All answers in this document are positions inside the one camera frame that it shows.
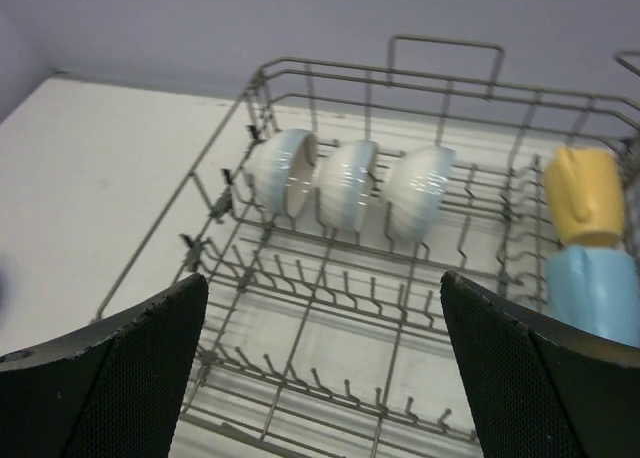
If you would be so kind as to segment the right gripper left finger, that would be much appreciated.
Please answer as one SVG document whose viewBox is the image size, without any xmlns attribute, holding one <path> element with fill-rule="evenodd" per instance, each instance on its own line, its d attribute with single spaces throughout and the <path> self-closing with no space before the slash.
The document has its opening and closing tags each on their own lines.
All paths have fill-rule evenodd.
<svg viewBox="0 0 640 458">
<path fill-rule="evenodd" d="M 66 335 L 1 358 L 4 457 L 165 457 L 208 285 L 193 274 Z"/>
</svg>

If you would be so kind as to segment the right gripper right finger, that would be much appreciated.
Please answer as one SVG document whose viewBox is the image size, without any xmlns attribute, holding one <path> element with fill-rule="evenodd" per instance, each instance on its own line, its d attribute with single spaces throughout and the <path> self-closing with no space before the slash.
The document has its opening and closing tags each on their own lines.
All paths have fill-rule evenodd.
<svg viewBox="0 0 640 458">
<path fill-rule="evenodd" d="M 441 304 L 486 457 L 636 457 L 639 351 L 453 271 Z"/>
</svg>

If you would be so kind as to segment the blue mug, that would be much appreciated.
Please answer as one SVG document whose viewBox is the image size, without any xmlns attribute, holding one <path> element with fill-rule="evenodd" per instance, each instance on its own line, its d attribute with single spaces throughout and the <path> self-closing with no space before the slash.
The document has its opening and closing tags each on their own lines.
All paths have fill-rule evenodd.
<svg viewBox="0 0 640 458">
<path fill-rule="evenodd" d="M 556 320 L 617 343 L 639 346 L 639 279 L 628 253 L 570 245 L 547 259 L 545 280 Z"/>
</svg>

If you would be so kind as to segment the yellow mug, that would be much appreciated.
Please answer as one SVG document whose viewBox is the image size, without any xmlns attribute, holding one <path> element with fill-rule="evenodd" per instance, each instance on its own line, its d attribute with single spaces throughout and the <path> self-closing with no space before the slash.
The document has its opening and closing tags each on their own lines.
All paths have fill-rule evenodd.
<svg viewBox="0 0 640 458">
<path fill-rule="evenodd" d="M 559 146 L 545 167 L 544 187 L 563 246 L 618 247 L 625 205 L 613 154 L 596 147 Z"/>
</svg>

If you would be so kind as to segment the white bowl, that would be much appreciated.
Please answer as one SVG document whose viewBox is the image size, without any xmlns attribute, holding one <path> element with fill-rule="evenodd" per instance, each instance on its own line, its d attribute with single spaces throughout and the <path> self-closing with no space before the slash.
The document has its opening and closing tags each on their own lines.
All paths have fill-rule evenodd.
<svg viewBox="0 0 640 458">
<path fill-rule="evenodd" d="M 387 170 L 381 200 L 391 204 L 390 224 L 400 237 L 422 242 L 435 222 L 456 151 L 426 146 L 409 151 Z"/>
<path fill-rule="evenodd" d="M 316 135 L 288 129 L 256 145 L 246 162 L 255 197 L 267 212 L 296 217 L 311 191 L 317 162 Z"/>
<path fill-rule="evenodd" d="M 345 143 L 321 160 L 314 173 L 324 223 L 346 232 L 360 232 L 373 191 L 372 170 L 378 145 L 369 140 Z"/>
</svg>

